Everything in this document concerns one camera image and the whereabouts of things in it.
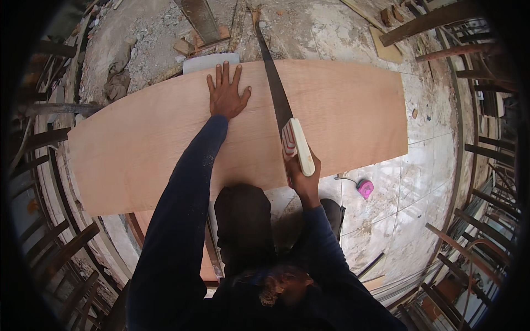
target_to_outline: white saw handle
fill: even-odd
[[[293,136],[295,138],[296,152],[298,153],[298,159],[300,160],[300,167],[304,176],[309,177],[315,173],[315,163],[309,150],[309,145],[305,140],[304,131],[297,118],[291,118],[288,125],[291,125]]]

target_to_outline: hand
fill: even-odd
[[[311,156],[313,157],[313,162],[315,163],[315,173],[313,175],[306,177],[302,173],[298,154],[287,162],[288,176],[291,177],[293,188],[295,189],[296,194],[298,194],[300,197],[304,210],[313,209],[320,206],[319,179],[322,163],[313,154],[311,147],[309,150],[311,151]]]
[[[215,67],[215,81],[211,79],[211,75],[206,77],[208,88],[210,89],[210,113],[211,115],[223,115],[228,121],[236,117],[246,107],[249,101],[250,92],[252,88],[247,86],[243,92],[243,97],[239,97],[237,86],[239,85],[239,78],[241,77],[241,65],[238,65],[232,83],[228,81],[230,73],[230,64],[225,61],[223,64],[223,73],[221,74],[221,65]]]

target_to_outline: gray block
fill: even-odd
[[[189,74],[196,71],[205,69],[215,68],[217,64],[223,64],[224,61],[230,62],[231,65],[239,63],[239,54],[237,53],[222,53],[222,54],[210,54],[206,56],[200,56],[184,61],[182,67],[182,73]]]

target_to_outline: saw handle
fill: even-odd
[[[298,154],[300,161],[300,168],[306,177],[310,177],[315,173],[315,163],[309,145],[305,140],[304,131],[297,118],[291,118],[282,130],[282,145],[284,149],[284,160]]]

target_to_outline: long-sleeve shirt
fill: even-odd
[[[295,307],[266,307],[259,286],[231,279],[204,299],[199,273],[211,170],[227,131],[227,119],[212,116],[177,162],[131,279],[128,329],[406,330],[349,271],[321,206],[303,212],[304,239],[290,257],[315,281]]]

